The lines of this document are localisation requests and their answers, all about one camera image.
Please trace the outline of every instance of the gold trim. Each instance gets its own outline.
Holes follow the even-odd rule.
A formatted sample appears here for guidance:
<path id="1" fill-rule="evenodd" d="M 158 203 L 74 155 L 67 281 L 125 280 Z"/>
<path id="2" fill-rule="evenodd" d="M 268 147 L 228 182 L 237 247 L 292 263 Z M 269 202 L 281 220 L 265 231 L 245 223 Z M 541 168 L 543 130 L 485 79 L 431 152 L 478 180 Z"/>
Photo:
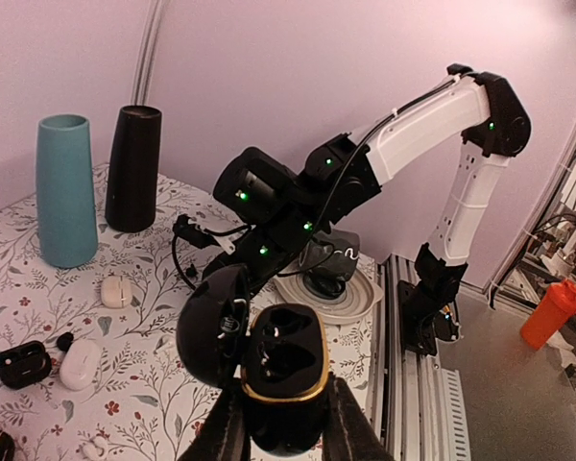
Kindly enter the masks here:
<path id="1" fill-rule="evenodd" d="M 246 370 L 245 368 L 241 369 L 241 387 L 243 388 L 243 391 L 248 395 L 248 397 L 251 397 L 252 399 L 255 400 L 259 400 L 259 401 L 263 401 L 265 403 L 294 403 L 294 402 L 303 402 L 303 401 L 308 401 L 308 400 L 312 400 L 314 398 L 316 398 L 326 387 L 326 384 L 328 383 L 328 374 L 329 374 L 329 358 L 328 358 L 328 345 L 326 343 L 326 331 L 324 330 L 324 322 L 323 319 L 320 317 L 320 314 L 318 312 L 316 312 L 314 309 L 311 309 L 312 312 L 314 312 L 316 314 L 316 317 L 318 318 L 318 325 L 320 326 L 320 331 L 322 333 L 322 342 L 323 342 L 323 377 L 322 379 L 320 379 L 316 384 L 314 384 L 311 388 L 309 388 L 307 391 L 305 391 L 304 394 L 300 395 L 300 396 L 296 396 L 296 397 L 291 397 L 291 398 L 287 398 L 287 399 L 282 399 L 282 398 L 271 398 L 271 397 L 265 397 L 265 396 L 261 396 L 260 394 L 258 394 L 257 392 L 255 392 L 251 387 L 250 384 L 248 384 L 247 381 L 247 375 L 246 375 Z M 252 324 L 252 327 L 255 325 L 255 321 L 258 320 L 258 317 L 260 317 L 259 315 L 256 317 L 256 319 L 254 320 L 254 323 Z"/>

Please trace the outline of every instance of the orange bottle cap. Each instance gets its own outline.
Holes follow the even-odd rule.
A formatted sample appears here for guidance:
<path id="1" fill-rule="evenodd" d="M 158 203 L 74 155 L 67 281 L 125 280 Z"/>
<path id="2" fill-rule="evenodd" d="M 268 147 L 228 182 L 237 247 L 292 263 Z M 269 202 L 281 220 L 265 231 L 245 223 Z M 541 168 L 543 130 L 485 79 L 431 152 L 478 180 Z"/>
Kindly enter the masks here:
<path id="1" fill-rule="evenodd" d="M 550 285 L 548 292 L 560 309 L 571 315 L 576 313 L 576 283 L 565 279 L 561 283 Z"/>

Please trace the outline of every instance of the orange bottle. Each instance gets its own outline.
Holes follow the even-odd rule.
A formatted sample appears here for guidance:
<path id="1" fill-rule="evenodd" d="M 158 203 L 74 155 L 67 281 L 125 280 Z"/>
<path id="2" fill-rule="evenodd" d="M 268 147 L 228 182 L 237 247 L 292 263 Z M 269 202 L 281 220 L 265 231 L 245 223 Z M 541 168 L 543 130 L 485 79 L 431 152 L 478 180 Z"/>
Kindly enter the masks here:
<path id="1" fill-rule="evenodd" d="M 565 279 L 546 290 L 540 305 L 520 329 L 522 338 L 535 350 L 576 313 L 576 283 Z"/>

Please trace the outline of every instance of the black vase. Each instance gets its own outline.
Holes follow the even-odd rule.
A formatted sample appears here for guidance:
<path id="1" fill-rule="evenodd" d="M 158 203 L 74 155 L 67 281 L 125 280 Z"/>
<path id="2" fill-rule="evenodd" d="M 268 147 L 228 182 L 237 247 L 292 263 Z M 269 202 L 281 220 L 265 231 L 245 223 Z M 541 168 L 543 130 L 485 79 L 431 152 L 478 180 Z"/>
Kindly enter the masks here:
<path id="1" fill-rule="evenodd" d="M 105 217 L 117 231 L 141 232 L 156 219 L 162 112 L 147 106 L 119 111 L 108 169 Z"/>

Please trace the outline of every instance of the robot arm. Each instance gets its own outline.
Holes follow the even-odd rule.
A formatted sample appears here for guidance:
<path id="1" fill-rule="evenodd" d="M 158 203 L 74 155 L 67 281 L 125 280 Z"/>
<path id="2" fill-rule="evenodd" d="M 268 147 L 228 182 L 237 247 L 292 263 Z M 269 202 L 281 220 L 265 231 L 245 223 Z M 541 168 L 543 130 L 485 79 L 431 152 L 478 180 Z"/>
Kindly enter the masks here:
<path id="1" fill-rule="evenodd" d="M 402 307 L 406 347 L 434 353 L 422 346 L 423 331 L 437 311 L 454 301 L 497 180 L 531 132 L 529 118 L 505 79 L 459 64 L 447 71 L 439 86 L 393 110 L 372 129 L 340 134 L 314 150 L 298 175 L 256 148 L 233 160 L 213 196 L 253 229 L 233 242 L 234 252 L 217 256 L 204 277 L 245 263 L 257 293 L 298 256 L 315 231 L 329 230 L 412 160 L 461 133 L 459 171 L 437 227 L 420 248 L 420 283 Z M 184 228 L 182 234 L 191 231 Z"/>

